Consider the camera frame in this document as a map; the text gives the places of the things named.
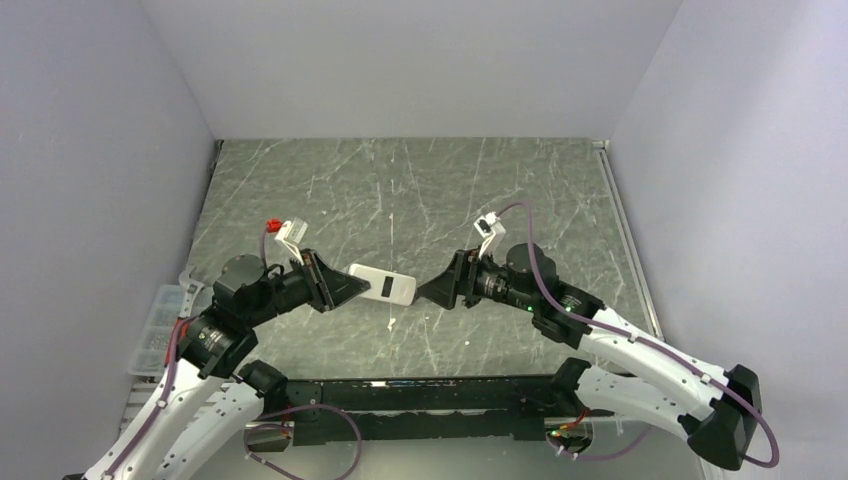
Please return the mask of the red white remote control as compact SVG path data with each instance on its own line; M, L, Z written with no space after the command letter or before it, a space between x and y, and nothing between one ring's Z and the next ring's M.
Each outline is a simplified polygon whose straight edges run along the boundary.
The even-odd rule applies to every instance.
M413 276L358 263L351 264L348 273L369 283L369 288L359 295L360 298L403 307L414 302L417 280Z

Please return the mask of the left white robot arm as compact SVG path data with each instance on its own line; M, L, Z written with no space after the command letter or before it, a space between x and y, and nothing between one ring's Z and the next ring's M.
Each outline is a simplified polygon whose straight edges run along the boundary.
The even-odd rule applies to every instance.
M370 284L330 267L311 249L290 265L268 266L255 255L224 265L211 305L174 327L154 393L82 478L187 478L252 419L285 429L282 417L321 408L276 368L244 361L258 344L255 329L303 305L331 311Z

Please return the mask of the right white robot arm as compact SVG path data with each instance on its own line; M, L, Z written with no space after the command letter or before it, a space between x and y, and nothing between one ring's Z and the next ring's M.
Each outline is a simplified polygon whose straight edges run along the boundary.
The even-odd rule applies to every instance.
M511 247L502 265L491 255L458 250L416 295L446 310L490 300L527 311L544 337L628 372L620 378L586 360L565 361L550 391L564 415L584 409L622 413L682 438L700 458L725 470L738 471L749 459L762 416L758 375L741 364L712 365L648 335L561 280L555 262L537 245Z

